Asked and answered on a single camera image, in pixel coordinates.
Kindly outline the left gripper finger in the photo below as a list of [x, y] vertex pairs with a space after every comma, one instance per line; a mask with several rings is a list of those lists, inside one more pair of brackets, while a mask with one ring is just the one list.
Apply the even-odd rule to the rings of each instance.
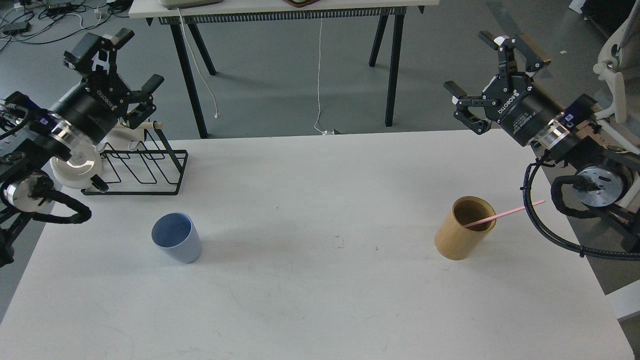
[[117, 72], [117, 51], [135, 36], [132, 29], [121, 28], [115, 35], [85, 34], [71, 51], [65, 51], [63, 64], [84, 80], [121, 80]]
[[165, 78], [159, 74], [153, 74], [142, 88], [130, 91], [122, 98], [121, 109], [124, 111], [122, 123], [128, 129], [137, 129], [146, 121], [157, 107], [154, 104], [153, 93], [164, 82]]

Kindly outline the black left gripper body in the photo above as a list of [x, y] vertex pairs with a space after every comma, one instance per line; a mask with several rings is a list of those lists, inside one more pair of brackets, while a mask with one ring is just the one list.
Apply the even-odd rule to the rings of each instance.
[[97, 145], [124, 115], [121, 98], [130, 92], [121, 76], [91, 73], [69, 89], [49, 109]]

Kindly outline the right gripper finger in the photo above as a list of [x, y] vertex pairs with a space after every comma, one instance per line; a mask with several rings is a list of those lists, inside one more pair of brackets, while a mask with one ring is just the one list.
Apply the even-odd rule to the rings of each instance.
[[526, 73], [536, 73], [551, 63], [551, 57], [526, 34], [514, 37], [495, 37], [487, 30], [478, 32], [478, 38], [498, 53], [498, 80], [506, 87], [513, 85], [516, 75], [523, 72], [518, 70], [515, 52], [518, 51], [525, 58]]
[[[468, 129], [473, 130], [475, 134], [482, 135], [488, 132], [491, 128], [491, 122], [500, 125], [501, 119], [496, 110], [500, 100], [495, 86], [489, 85], [482, 92], [482, 95], [478, 96], [467, 95], [467, 92], [452, 80], [444, 82], [443, 87], [453, 96], [453, 103], [455, 104], [454, 117], [466, 125]], [[486, 118], [481, 119], [470, 111], [471, 107], [490, 108], [490, 110], [486, 110]]]

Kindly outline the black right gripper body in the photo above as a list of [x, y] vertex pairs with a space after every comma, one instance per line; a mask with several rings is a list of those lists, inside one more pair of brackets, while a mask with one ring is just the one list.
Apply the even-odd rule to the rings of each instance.
[[539, 142], [554, 147], [566, 137], [566, 127], [560, 123], [563, 109], [548, 94], [538, 88], [527, 73], [509, 77], [495, 75], [482, 96], [488, 101], [484, 112], [487, 119], [501, 128], [520, 146]]

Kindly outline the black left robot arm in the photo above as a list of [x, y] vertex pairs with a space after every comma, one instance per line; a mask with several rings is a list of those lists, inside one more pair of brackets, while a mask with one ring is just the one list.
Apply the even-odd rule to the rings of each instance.
[[137, 129], [156, 106], [153, 93], [163, 76], [152, 75], [141, 89], [130, 89], [117, 72], [117, 52], [134, 37], [123, 28], [112, 36], [85, 34], [64, 65], [81, 80], [50, 109], [39, 107], [29, 96], [13, 92], [1, 100], [1, 264], [14, 262], [13, 243], [30, 221], [81, 224], [91, 210], [57, 190], [42, 170], [52, 158], [71, 159], [83, 142], [98, 145], [122, 125]]

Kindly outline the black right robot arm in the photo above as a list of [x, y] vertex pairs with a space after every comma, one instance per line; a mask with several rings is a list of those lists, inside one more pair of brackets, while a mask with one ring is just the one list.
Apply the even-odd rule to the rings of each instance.
[[[534, 82], [534, 75], [550, 59], [525, 34], [496, 37], [487, 30], [480, 38], [497, 54], [497, 74], [478, 96], [470, 96], [452, 80], [444, 88], [452, 95], [454, 117], [475, 134], [491, 123], [522, 146], [538, 145], [542, 156], [529, 164], [521, 186], [526, 214], [536, 230], [560, 248], [617, 261], [638, 261], [639, 212], [620, 205], [639, 174], [639, 156], [622, 147], [597, 141], [601, 126], [595, 120], [595, 100], [579, 96], [561, 107]], [[548, 228], [535, 211], [531, 192], [540, 167], [558, 164], [574, 168], [573, 175], [556, 177], [551, 201], [558, 212], [576, 219], [599, 218], [622, 235], [623, 251], [590, 248], [566, 240]]]

